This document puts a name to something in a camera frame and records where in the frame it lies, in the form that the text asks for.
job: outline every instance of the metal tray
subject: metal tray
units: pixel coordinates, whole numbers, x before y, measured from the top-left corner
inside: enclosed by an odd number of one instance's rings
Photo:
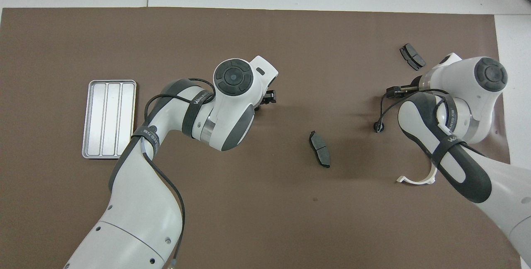
[[[133,133],[135,99],[134,80],[90,82],[81,152],[83,157],[120,157]]]

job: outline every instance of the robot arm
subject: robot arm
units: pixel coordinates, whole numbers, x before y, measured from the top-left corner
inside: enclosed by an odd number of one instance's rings
[[[161,268],[182,228],[174,195],[157,176],[149,159],[171,130],[229,150],[245,137],[277,70],[262,57],[250,63],[229,59],[216,67],[216,95],[191,80],[169,84],[146,121],[133,133],[118,160],[109,187],[107,210],[78,246],[65,269]]]
[[[462,73],[471,69],[477,73],[477,66],[488,62],[496,67],[482,70],[487,73],[486,79],[498,80],[503,86],[507,82],[507,73],[497,66],[499,63],[484,59],[488,58],[454,59],[453,67],[435,67],[429,73],[431,78],[425,80],[430,84],[424,88],[442,88],[455,99],[415,93],[400,107],[398,122],[404,134],[419,145],[448,182],[487,214],[524,261],[531,264],[531,171],[488,159],[463,141],[467,138],[479,142],[485,137],[488,132],[485,123],[490,127],[493,104],[502,88],[489,91],[480,80],[474,77],[467,80]],[[456,78],[452,82],[445,76]],[[468,120],[479,125],[471,126]]]

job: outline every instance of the brown table surface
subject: brown table surface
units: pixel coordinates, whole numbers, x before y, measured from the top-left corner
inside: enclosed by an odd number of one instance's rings
[[[413,71],[411,43],[427,66]],[[438,174],[386,116],[385,89],[446,54],[497,58],[491,15],[194,8],[4,9],[0,29],[0,267],[61,268],[108,203],[113,160],[81,156],[91,80],[138,83],[136,116],[172,80],[227,58],[279,71],[277,104],[218,152],[171,133],[154,161],[183,194],[180,268],[518,268],[496,225]],[[499,99],[474,145],[509,161]],[[317,131],[332,166],[308,142]]]

